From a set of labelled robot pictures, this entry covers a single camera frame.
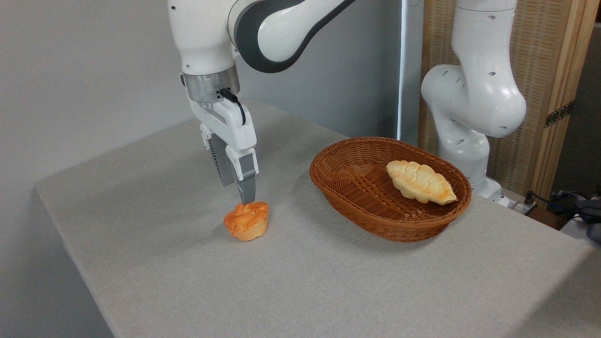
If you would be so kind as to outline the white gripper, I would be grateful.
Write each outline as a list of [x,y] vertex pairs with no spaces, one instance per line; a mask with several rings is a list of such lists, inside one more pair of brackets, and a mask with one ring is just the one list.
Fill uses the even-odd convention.
[[255,201],[258,162],[257,137],[253,120],[243,106],[246,122],[238,104],[223,99],[212,104],[188,100],[194,116],[201,122],[202,141],[212,154],[224,187],[236,182],[242,205]]

